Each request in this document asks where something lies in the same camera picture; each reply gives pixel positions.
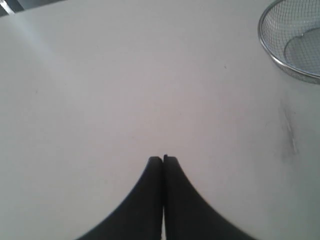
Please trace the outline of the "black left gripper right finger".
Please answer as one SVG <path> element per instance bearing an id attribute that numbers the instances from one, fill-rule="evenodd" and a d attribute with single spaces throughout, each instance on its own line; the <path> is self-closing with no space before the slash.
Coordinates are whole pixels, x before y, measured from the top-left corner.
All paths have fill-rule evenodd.
<path id="1" fill-rule="evenodd" d="M 174 156 L 163 157 L 163 206 L 168 240 L 252 240 L 196 191 Z"/>

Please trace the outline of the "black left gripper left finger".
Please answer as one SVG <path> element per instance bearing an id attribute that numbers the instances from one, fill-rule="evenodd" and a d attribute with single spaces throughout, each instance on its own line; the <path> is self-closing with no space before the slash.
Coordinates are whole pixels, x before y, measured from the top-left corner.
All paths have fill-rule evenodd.
<path id="1" fill-rule="evenodd" d="M 146 167 L 122 203 L 81 240 L 160 240 L 163 223 L 163 161 L 148 159 Z"/>

